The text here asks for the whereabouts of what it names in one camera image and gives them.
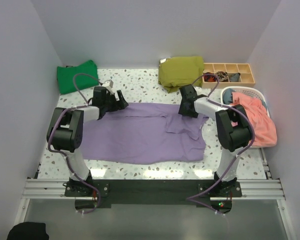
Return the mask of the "purple t-shirt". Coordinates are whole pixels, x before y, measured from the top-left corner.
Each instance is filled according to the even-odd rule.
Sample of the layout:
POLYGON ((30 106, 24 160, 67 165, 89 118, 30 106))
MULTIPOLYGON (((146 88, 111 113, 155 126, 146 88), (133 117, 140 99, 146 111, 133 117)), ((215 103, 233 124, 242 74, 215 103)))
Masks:
POLYGON ((148 165, 204 158, 202 127, 208 117, 179 114, 177 104, 130 103, 83 125, 84 159, 148 165))

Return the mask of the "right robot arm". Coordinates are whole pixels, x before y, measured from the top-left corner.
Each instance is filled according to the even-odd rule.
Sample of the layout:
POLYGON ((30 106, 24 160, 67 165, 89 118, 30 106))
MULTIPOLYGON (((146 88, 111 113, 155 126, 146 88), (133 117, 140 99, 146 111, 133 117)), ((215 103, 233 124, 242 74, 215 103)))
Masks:
POLYGON ((225 105, 198 94, 191 84, 179 89, 181 103, 179 114, 191 118, 205 115, 216 123, 218 141, 222 147, 220 164, 214 174, 213 192, 220 197, 230 190, 230 183, 237 179, 240 155, 255 140, 255 132, 245 108, 240 105, 225 105))

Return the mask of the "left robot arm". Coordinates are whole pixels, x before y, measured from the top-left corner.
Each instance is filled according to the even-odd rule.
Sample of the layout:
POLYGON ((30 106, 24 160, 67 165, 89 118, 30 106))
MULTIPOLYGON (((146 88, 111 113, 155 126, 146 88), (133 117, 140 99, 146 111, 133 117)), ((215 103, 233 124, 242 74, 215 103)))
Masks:
POLYGON ((54 109, 46 134, 47 148, 65 158, 69 179, 77 182, 75 189, 82 196, 89 196, 94 190, 80 149, 84 123, 101 120, 106 113, 124 110, 128 105, 121 90, 113 92, 110 86, 96 86, 84 105, 54 109))

